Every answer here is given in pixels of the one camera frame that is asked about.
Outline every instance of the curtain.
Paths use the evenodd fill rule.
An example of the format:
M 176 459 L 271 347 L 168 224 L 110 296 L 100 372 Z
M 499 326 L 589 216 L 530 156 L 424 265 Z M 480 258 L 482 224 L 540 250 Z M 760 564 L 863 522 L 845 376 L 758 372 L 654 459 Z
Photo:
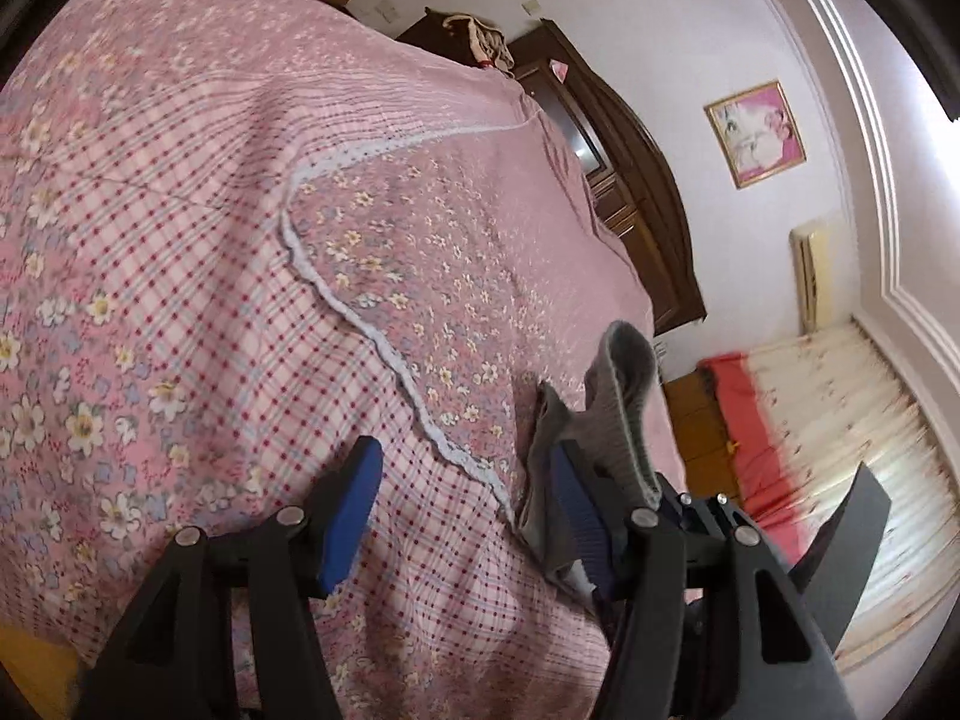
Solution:
M 866 463 L 890 519 L 841 671 L 903 635 L 960 579 L 952 474 L 913 396 L 853 324 L 704 361 L 736 442 L 743 508 L 790 560 L 805 552 Z

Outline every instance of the blue gripper pad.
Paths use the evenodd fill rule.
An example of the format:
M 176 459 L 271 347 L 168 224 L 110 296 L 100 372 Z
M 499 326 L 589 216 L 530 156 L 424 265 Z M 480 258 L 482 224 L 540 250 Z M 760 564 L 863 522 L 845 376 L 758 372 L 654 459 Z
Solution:
M 367 440 L 360 445 L 353 478 L 347 482 L 339 507 L 330 517 L 323 533 L 323 564 L 317 577 L 323 592 L 333 593 L 350 573 L 360 538 L 380 489 L 383 475 L 383 449 L 379 442 Z
M 560 445 L 550 450 L 550 479 L 554 497 L 573 532 L 577 554 L 583 561 L 589 581 L 605 599 L 613 598 L 616 577 L 613 575 L 610 533 Z

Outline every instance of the air conditioner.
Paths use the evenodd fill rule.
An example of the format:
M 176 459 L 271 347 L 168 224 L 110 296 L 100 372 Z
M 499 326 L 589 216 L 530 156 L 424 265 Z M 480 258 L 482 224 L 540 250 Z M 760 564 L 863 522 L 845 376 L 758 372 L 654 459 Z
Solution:
M 833 321 L 832 262 L 829 230 L 820 221 L 800 225 L 790 232 L 800 319 L 803 331 L 812 333 Z

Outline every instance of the pink tag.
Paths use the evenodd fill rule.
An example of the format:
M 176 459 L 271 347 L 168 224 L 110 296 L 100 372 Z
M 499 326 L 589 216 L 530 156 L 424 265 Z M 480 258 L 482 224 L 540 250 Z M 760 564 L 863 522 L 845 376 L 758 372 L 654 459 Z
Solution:
M 550 69 L 553 71 L 554 76 L 557 76 L 557 80 L 560 81 L 560 83 L 563 83 L 563 81 L 566 81 L 566 72 L 570 69 L 570 67 L 563 64 L 563 62 L 558 62 L 555 59 L 551 59 Z

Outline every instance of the wall socket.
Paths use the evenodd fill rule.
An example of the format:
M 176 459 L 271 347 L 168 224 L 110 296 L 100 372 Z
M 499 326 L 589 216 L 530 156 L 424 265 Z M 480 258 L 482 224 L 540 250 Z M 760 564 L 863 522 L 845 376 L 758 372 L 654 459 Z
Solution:
M 654 341 L 654 354 L 656 355 L 656 364 L 658 367 L 664 367 L 666 360 L 666 341 Z

